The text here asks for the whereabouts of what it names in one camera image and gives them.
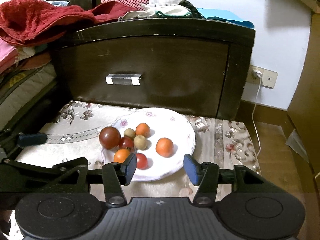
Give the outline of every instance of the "wall outlet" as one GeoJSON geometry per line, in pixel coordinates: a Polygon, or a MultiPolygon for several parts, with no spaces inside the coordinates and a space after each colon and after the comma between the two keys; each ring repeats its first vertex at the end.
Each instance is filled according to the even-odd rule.
{"type": "Polygon", "coordinates": [[[256,67],[253,65],[250,65],[249,67],[247,80],[246,80],[247,82],[259,85],[259,78],[256,78],[252,75],[253,69],[259,70],[262,73],[262,83],[261,83],[262,86],[269,87],[269,88],[275,87],[278,73],[268,69],[256,67]]]}

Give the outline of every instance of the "round black pad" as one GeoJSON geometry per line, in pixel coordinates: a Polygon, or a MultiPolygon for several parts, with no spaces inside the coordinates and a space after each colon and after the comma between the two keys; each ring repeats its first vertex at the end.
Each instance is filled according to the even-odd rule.
{"type": "Polygon", "coordinates": [[[282,212],[283,208],[279,201],[268,197],[256,197],[247,201],[246,210],[258,218],[273,218],[282,212]]]}
{"type": "Polygon", "coordinates": [[[231,193],[220,201],[218,216],[236,235],[267,240],[298,233],[305,211],[288,193],[231,193]]]}
{"type": "Polygon", "coordinates": [[[101,212],[99,200],[89,193],[33,193],[18,203],[15,217],[24,235],[58,240],[88,231],[101,212]]]}

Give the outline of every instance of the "drawer handle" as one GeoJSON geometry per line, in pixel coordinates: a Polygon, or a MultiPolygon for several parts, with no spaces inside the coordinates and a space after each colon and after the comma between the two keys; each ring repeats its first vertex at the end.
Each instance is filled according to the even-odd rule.
{"type": "Polygon", "coordinates": [[[139,86],[141,74],[109,74],[106,82],[109,85],[139,86]]]}

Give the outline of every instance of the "plate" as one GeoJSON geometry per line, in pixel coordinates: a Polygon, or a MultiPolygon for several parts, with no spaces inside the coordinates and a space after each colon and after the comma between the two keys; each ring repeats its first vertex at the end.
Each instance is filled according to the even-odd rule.
{"type": "MultiPolygon", "coordinates": [[[[146,150],[138,150],[148,159],[148,167],[144,170],[136,169],[133,181],[154,181],[174,174],[183,167],[185,154],[193,154],[196,146],[196,134],[190,122],[175,111],[165,108],[143,108],[124,115],[111,126],[117,128],[123,136],[126,129],[136,129],[140,123],[150,127],[150,137],[146,150]],[[164,158],[156,152],[156,144],[160,138],[169,138],[174,144],[174,154],[164,158]]],[[[114,153],[118,148],[106,150],[101,147],[104,163],[113,162],[114,153]]]]}

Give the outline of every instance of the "metal screw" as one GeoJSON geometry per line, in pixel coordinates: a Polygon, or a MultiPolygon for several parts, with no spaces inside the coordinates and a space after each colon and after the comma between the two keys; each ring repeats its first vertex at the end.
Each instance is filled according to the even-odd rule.
{"type": "Polygon", "coordinates": [[[211,199],[208,197],[199,197],[196,199],[196,202],[200,205],[206,205],[211,202],[211,199]]]}
{"type": "Polygon", "coordinates": [[[109,198],[109,203],[113,205],[119,205],[119,204],[122,204],[123,202],[124,202],[124,199],[123,197],[120,197],[120,196],[114,196],[109,198]]]}

